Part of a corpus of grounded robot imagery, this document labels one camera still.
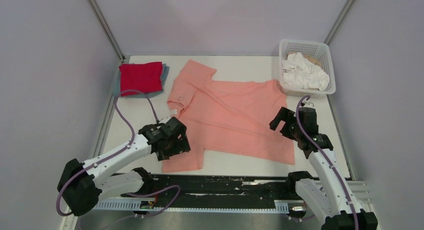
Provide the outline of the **salmon pink t-shirt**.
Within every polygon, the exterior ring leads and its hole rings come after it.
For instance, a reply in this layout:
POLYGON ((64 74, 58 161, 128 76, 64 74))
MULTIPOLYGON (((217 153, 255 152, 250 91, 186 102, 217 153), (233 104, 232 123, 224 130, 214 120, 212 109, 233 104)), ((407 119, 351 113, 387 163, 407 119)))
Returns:
POLYGON ((270 129, 287 97, 276 80, 213 80, 216 70, 189 60, 173 82, 167 105, 186 126, 190 151, 162 163, 164 173, 200 170, 205 150, 295 163, 293 141, 270 129))

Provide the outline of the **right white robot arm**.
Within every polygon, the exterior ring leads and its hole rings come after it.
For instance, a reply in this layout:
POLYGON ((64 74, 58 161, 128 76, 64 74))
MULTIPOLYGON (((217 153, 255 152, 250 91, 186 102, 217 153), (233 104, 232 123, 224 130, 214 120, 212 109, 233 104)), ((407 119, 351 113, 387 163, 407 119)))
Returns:
POLYGON ((300 197, 319 220, 322 230, 376 230, 376 215, 365 210, 354 196, 339 170, 329 137, 319 132, 315 109, 299 107, 291 111, 283 107, 269 127, 275 130, 280 122, 284 122, 280 133, 297 142, 321 183, 317 185, 307 171, 291 172, 287 176, 286 194, 292 199, 300 197))

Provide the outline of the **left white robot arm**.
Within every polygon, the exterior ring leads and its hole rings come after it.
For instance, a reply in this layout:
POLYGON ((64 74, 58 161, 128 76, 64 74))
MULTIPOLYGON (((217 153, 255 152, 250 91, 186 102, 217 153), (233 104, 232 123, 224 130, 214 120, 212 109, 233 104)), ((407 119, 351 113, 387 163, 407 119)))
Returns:
POLYGON ((117 171, 150 155, 155 155, 158 161, 167 161, 189 153, 192 148, 187 126, 176 117, 168 116, 135 130, 120 111, 118 115, 130 130, 129 139, 97 157, 82 162, 72 159, 66 163, 57 185, 55 207, 60 216, 83 216, 99 202, 121 195, 150 198, 172 188, 181 190, 179 185, 171 185, 154 192, 154 180, 143 167, 124 174, 117 174, 117 171))

